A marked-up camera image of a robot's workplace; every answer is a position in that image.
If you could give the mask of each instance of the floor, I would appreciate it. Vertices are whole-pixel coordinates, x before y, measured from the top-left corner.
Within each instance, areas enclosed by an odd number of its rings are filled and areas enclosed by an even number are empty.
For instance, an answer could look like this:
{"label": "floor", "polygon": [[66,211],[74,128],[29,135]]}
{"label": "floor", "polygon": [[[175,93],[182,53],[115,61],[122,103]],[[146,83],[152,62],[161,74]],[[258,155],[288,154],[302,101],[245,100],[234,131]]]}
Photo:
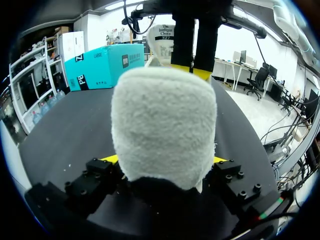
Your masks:
{"label": "floor", "polygon": [[[228,88],[223,84],[223,82],[218,82],[221,83],[221,86],[227,91],[230,97],[236,102],[244,115],[248,118],[259,138],[262,138],[272,125],[283,119],[288,113],[285,110],[281,110],[282,106],[278,106],[278,103],[275,102],[268,94],[258,101],[255,94],[250,93],[249,95],[246,95],[247,90],[244,91],[243,86],[238,85],[236,91],[232,91],[232,89]],[[282,121],[272,127],[271,130],[291,125],[296,116],[297,113],[292,110],[290,116],[286,116]],[[282,138],[288,129],[288,127],[284,127],[270,132],[267,135],[266,143]],[[301,135],[303,135],[306,130],[306,127],[298,128]],[[299,143],[296,140],[293,140],[291,145],[292,149],[295,149]]]}

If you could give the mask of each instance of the ceiling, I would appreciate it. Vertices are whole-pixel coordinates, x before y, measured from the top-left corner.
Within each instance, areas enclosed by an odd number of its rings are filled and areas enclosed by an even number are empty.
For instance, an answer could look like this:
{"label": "ceiling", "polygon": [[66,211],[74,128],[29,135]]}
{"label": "ceiling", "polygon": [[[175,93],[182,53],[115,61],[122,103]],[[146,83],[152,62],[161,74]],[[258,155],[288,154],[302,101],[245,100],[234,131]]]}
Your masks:
{"label": "ceiling", "polygon": [[[119,0],[47,0],[33,14],[28,24],[24,25],[22,36],[32,33],[38,29],[61,24],[71,24],[81,14],[88,10],[104,11],[104,6]],[[288,42],[282,30],[274,21],[273,10],[267,7],[251,4],[244,1],[235,1],[240,8],[248,14],[254,16],[272,29],[284,42]],[[299,62],[304,63],[301,55],[298,56]]]}

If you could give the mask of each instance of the white towel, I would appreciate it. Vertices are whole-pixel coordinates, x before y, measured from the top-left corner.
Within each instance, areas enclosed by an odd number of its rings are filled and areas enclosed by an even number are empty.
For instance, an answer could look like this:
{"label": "white towel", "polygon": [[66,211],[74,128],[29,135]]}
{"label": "white towel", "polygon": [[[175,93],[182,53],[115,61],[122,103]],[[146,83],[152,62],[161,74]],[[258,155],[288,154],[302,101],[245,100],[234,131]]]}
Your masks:
{"label": "white towel", "polygon": [[216,95],[194,74],[167,67],[125,72],[111,102],[112,139],[129,181],[152,177],[202,192],[215,155]]}

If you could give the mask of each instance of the white desk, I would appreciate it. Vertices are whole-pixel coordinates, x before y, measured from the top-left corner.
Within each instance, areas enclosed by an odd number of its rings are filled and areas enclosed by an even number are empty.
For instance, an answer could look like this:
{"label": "white desk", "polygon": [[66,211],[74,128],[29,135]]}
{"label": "white desk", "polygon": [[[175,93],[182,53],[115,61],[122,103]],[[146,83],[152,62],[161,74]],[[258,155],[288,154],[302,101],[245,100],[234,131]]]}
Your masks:
{"label": "white desk", "polygon": [[[237,90],[237,86],[238,86],[238,81],[239,81],[239,78],[240,78],[240,75],[241,75],[241,72],[242,72],[242,69],[245,69],[247,71],[251,71],[251,72],[254,72],[254,73],[257,73],[258,70],[257,69],[253,69],[253,68],[250,68],[248,66],[245,66],[245,65],[240,65],[240,64],[237,64],[235,62],[231,62],[231,61],[224,61],[224,60],[221,60],[221,59],[214,59],[214,62],[215,63],[220,63],[220,64],[225,64],[226,66],[231,66],[232,68],[232,72],[233,72],[233,86],[232,86],[232,90],[235,91]],[[239,73],[238,73],[238,76],[236,78],[236,75],[235,75],[235,66],[236,67],[239,67]],[[263,86],[263,89],[264,89],[264,92],[263,92],[263,95],[262,97],[264,98],[265,95],[266,95],[266,92],[267,92],[267,89],[269,87],[269,84],[270,84],[270,81],[272,81],[273,83],[275,82],[271,77],[267,77],[266,79],[267,81],[264,82],[264,86]],[[227,81],[227,73],[224,75],[224,82]]]}

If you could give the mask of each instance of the desk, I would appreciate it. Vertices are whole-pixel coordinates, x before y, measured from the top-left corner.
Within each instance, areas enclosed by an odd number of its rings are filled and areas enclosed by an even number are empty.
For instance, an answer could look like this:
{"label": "desk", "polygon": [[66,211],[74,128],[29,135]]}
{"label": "desk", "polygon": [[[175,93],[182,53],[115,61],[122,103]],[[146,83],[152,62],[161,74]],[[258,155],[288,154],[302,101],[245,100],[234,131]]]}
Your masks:
{"label": "desk", "polygon": [[[248,66],[245,66],[245,65],[240,65],[240,64],[237,64],[235,62],[230,62],[230,61],[224,61],[224,60],[221,60],[221,59],[214,59],[214,62],[215,63],[220,63],[220,64],[225,64],[227,66],[231,66],[232,68],[232,72],[233,72],[233,86],[232,86],[232,90],[235,91],[237,90],[237,86],[238,86],[238,81],[239,81],[239,78],[240,78],[240,75],[241,75],[241,72],[243,69],[247,70],[247,71],[250,71],[250,72],[253,72],[253,73],[257,73],[258,70],[257,69],[254,69],[254,68],[251,68],[251,67],[248,67]],[[239,67],[239,73],[238,73],[238,76],[236,78],[235,76],[235,66],[236,67]],[[224,82],[227,81],[227,74],[224,76]],[[267,89],[269,87],[269,84],[270,84],[270,81],[271,82],[275,82],[270,76],[268,76],[266,78],[266,81],[264,82],[264,91],[263,91],[263,95],[262,97],[264,98],[266,93],[267,93]]]}
{"label": "desk", "polygon": [[[218,82],[212,81],[212,86],[218,106],[215,155],[238,161],[246,178],[262,185],[262,196],[276,191],[271,164],[252,125]],[[112,94],[113,89],[70,92],[43,116],[19,147],[32,185],[51,181],[63,190],[64,183],[77,178],[90,159],[115,154]],[[196,217],[199,226],[210,226],[210,239],[226,238],[238,218],[231,215],[218,193],[207,193],[203,198],[206,200]],[[117,193],[108,195],[88,219],[118,234],[134,236],[149,234],[152,223],[146,204]]]}

